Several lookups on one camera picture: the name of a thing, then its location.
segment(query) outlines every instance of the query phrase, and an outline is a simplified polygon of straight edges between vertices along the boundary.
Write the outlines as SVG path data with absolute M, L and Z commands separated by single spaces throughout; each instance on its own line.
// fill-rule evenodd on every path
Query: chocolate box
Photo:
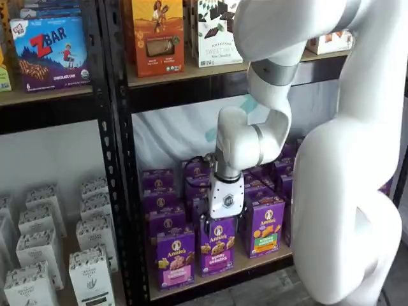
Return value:
M 234 42 L 233 23 L 239 0 L 195 1 L 198 66 L 242 62 Z
M 248 257 L 255 258 L 279 249 L 285 202 L 277 195 L 248 204 L 240 229 Z
M 138 77 L 184 70 L 182 0 L 133 0 Z
M 208 224 L 201 218 L 198 251 L 202 277 L 233 269 L 236 226 L 233 217 L 211 220 Z
M 204 198 L 208 192 L 208 185 L 210 183 L 210 176 L 208 174 L 200 174 L 195 177 L 186 177 L 186 180 L 195 186 L 202 186 L 202 188 L 190 186 L 185 183 L 185 195 L 187 200 L 195 198 Z
M 174 177 L 172 169 L 145 170 L 142 175 L 143 190 L 173 187 Z
M 156 255 L 160 289 L 194 282 L 194 231 L 191 225 L 158 234 Z
M 165 207 L 149 213 L 149 237 L 156 244 L 158 233 L 172 228 L 183 228 L 186 225 L 186 212 L 181 206 Z
M 143 192 L 143 209 L 146 214 L 165 207 L 174 207 L 178 204 L 173 187 L 147 189 Z
M 10 25 L 27 92 L 89 83 L 81 17 L 13 19 Z

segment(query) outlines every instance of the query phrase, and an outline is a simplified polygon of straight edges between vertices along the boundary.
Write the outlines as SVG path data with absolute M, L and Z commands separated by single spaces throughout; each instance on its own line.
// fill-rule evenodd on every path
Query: purple cereal box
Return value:
M 182 161 L 181 168 L 185 177 L 196 177 L 198 175 L 209 175 L 211 172 L 209 163 L 202 163 L 200 159 L 193 159 L 189 164 L 189 161 Z
M 212 220 L 209 224 L 201 218 L 198 251 L 202 277 L 233 269 L 236 225 L 233 217 Z
M 292 175 L 283 174 L 277 179 L 276 190 L 283 198 L 290 200 L 292 198 Z
M 158 169 L 143 171 L 143 189 L 155 189 L 163 187 L 173 187 L 174 176 L 172 169 Z
M 156 244 L 158 233 L 172 228 L 183 228 L 186 225 L 186 212 L 181 206 L 165 207 L 149 213 L 149 237 L 152 244 Z
M 190 186 L 186 182 L 186 199 L 191 200 L 195 198 L 204 198 L 208 192 L 208 185 L 210 183 L 210 176 L 207 174 L 197 175 L 195 177 L 187 177 L 186 180 L 196 186 L 203 186 L 202 188 Z
M 164 207 L 174 207 L 177 204 L 176 192 L 172 187 L 147 189 L 143 192 L 143 209 L 146 214 Z
M 194 282 L 194 231 L 190 225 L 157 235 L 159 288 L 170 289 Z
M 259 193 L 268 193 L 275 190 L 275 184 L 268 177 L 263 177 L 262 182 L 260 180 L 253 180 L 252 182 L 245 183 L 244 191 L 245 195 L 252 196 Z
M 283 174 L 292 174 L 294 163 L 294 157 L 285 157 L 274 161 L 272 163 L 272 176 L 274 177 L 274 180 L 277 180 L 277 178 Z
M 254 201 L 240 229 L 248 257 L 255 258 L 279 249 L 285 202 L 277 195 Z

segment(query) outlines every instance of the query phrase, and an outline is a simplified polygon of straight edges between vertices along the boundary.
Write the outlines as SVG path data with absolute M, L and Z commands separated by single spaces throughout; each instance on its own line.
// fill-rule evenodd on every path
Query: floor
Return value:
M 408 247 L 398 250 L 385 292 L 391 306 L 406 305 L 408 299 Z M 318 306 L 302 286 L 294 267 L 197 298 L 179 306 Z M 383 295 L 377 306 L 387 306 Z

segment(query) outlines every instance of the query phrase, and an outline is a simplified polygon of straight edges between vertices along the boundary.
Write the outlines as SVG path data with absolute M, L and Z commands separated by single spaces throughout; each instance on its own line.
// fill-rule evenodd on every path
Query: white product box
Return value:
M 114 306 L 105 248 L 98 246 L 69 256 L 71 277 L 78 306 Z
M 81 197 L 83 199 L 90 198 L 97 193 L 109 193 L 106 177 L 97 177 L 81 184 Z
M 12 196 L 0 196 L 0 217 L 5 216 L 15 228 L 16 237 L 20 236 L 18 232 L 18 207 Z
M 199 67 L 242 62 L 233 34 L 238 3 L 239 0 L 194 1 Z
M 112 272 L 118 271 L 117 251 L 111 226 L 107 217 L 97 216 L 93 220 L 79 221 L 76 225 L 76 237 L 82 251 L 104 245 Z
M 309 40 L 306 48 L 316 54 L 350 50 L 353 36 L 349 31 L 339 31 Z
M 13 232 L 13 226 L 8 218 L 0 217 L 0 252 L 3 255 L 8 270 L 13 270 L 20 266 L 15 254 L 17 239 Z
M 32 189 L 27 194 L 25 205 L 27 208 L 33 208 L 39 204 L 51 204 L 56 226 L 59 227 L 59 233 L 62 237 L 66 237 L 64 208 L 58 202 L 57 194 L 57 184 Z
M 52 283 L 56 290 L 64 289 L 66 271 L 59 237 L 53 229 L 22 235 L 17 244 L 17 257 L 21 266 L 41 261 L 48 263 Z
M 59 306 L 46 261 L 8 272 L 4 292 L 10 306 Z
M 52 215 L 52 206 L 50 204 L 40 204 L 34 208 L 27 209 L 20 214 L 18 228 L 21 235 L 33 234 L 37 231 L 55 230 L 54 217 Z

